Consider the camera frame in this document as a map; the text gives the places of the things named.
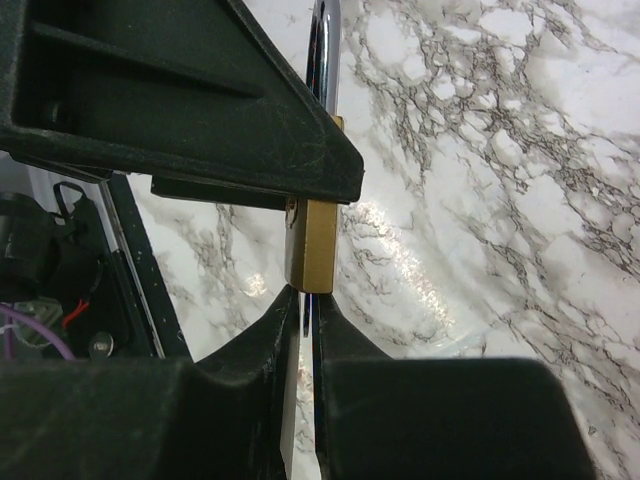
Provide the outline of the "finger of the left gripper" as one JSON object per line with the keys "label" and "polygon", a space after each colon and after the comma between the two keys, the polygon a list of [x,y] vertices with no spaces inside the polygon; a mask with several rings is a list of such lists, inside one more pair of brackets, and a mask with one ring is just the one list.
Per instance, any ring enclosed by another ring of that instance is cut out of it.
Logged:
{"label": "finger of the left gripper", "polygon": [[241,1],[5,1],[1,148],[88,182],[279,210],[348,204],[364,162]]}

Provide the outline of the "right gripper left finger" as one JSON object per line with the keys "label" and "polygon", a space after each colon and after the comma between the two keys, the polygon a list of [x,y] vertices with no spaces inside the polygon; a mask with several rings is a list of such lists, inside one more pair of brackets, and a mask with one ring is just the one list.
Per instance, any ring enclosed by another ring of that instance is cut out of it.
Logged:
{"label": "right gripper left finger", "polygon": [[22,360],[1,366],[5,479],[285,479],[299,297],[200,361]]}

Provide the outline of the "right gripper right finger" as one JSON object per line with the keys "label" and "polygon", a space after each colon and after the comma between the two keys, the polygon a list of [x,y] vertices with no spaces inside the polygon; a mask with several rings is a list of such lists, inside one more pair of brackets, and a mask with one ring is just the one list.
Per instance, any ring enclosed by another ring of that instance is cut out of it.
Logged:
{"label": "right gripper right finger", "polygon": [[395,359],[329,295],[311,306],[325,479],[592,479],[564,389],[525,358]]}

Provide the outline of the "brass padlock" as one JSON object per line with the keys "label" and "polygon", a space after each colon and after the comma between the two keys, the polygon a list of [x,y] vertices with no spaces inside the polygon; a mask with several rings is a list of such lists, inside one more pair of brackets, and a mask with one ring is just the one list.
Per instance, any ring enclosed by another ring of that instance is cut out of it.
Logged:
{"label": "brass padlock", "polygon": [[[336,114],[341,41],[341,7],[337,1],[314,6],[306,84],[334,122]],[[338,205],[333,202],[290,198],[286,205],[285,278],[310,301],[333,291]]]}

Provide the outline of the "silver padlock key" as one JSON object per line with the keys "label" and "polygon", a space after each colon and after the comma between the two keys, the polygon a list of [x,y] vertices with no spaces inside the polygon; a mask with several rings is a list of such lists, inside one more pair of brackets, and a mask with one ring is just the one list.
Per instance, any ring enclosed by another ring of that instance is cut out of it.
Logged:
{"label": "silver padlock key", "polygon": [[307,337],[309,335],[310,324],[311,324],[311,319],[313,315],[313,308],[312,308],[313,295],[311,293],[304,293],[302,295],[302,299],[303,299],[302,312],[301,312],[302,331],[303,331],[303,336]]}

